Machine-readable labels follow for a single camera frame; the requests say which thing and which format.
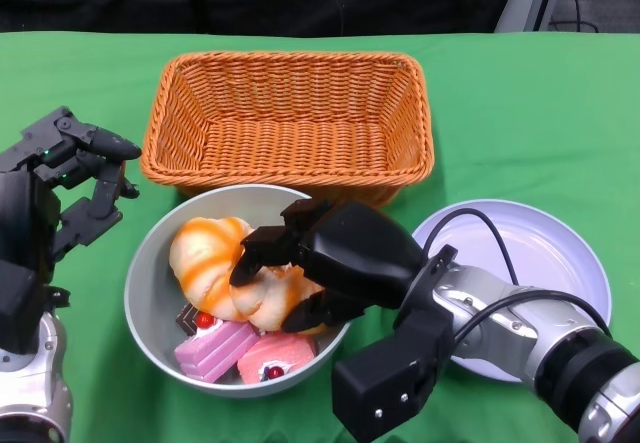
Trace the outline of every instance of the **pink cake slice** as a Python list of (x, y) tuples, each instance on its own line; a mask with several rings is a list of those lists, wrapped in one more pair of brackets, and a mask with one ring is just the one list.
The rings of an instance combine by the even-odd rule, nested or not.
[(238, 360), (238, 370), (245, 383), (259, 383), (267, 366), (279, 367), (286, 374), (302, 368), (314, 358), (315, 343), (311, 338), (267, 333)]
[(174, 354), (187, 376), (213, 383), (259, 339), (250, 323), (226, 321), (210, 333), (192, 336)]

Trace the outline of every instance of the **white plate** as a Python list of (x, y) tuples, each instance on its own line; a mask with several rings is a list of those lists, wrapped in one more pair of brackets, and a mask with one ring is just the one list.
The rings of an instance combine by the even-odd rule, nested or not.
[[(592, 305), (607, 324), (611, 321), (611, 290), (607, 275), (589, 245), (557, 218), (531, 206), (504, 200), (472, 200), (449, 206), (431, 215), (413, 232), (424, 245), (433, 227), (459, 208), (485, 213), (502, 235), (522, 286), (560, 290)], [(473, 215), (451, 220), (433, 242), (431, 254), (444, 244), (458, 249), (456, 262), (483, 268), (510, 281), (500, 248), (486, 225)], [(454, 357), (459, 365), (480, 375), (518, 382), (484, 360)]]

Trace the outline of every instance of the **gray bowl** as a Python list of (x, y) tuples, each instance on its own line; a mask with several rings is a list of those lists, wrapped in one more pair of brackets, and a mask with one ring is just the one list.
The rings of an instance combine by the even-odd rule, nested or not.
[(256, 228), (280, 225), (280, 212), (300, 198), (298, 191), (269, 185), (240, 185), (209, 191), (175, 208), (146, 236), (129, 267), (124, 306), (131, 334), (145, 355), (169, 376), (208, 393), (231, 398), (255, 398), (290, 388), (315, 373), (329, 360), (344, 338), (349, 324), (314, 337), (318, 355), (308, 365), (275, 380), (253, 385), (242, 383), (231, 370), (221, 381), (206, 383), (181, 373), (173, 350), (185, 334), (175, 322), (187, 303), (169, 267), (169, 248), (174, 235), (196, 216), (237, 216)]

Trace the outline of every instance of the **plastic toy food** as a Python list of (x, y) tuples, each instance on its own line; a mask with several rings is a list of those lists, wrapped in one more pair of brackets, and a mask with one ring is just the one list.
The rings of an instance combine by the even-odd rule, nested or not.
[(308, 336), (268, 333), (238, 360), (247, 384), (279, 378), (302, 368), (315, 357), (315, 343)]
[(175, 349), (182, 371), (191, 378), (214, 383), (254, 346), (260, 336), (249, 323), (217, 320), (200, 313), (195, 336)]
[(244, 287), (229, 284), (252, 228), (240, 218), (194, 218), (178, 232), (169, 264), (187, 300), (198, 310), (228, 321), (249, 320), (261, 330), (279, 330), (302, 300), (321, 290), (297, 267), (262, 268)]
[(169, 264), (189, 303), (223, 320), (242, 321), (231, 301), (229, 276), (251, 227), (240, 218), (187, 221), (171, 244)]

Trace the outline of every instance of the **screw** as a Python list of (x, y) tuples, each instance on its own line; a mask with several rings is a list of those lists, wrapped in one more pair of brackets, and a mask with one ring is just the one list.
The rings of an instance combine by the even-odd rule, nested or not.
[(58, 430), (49, 428), (49, 441), (51, 441), (51, 443), (60, 443), (61, 440)]

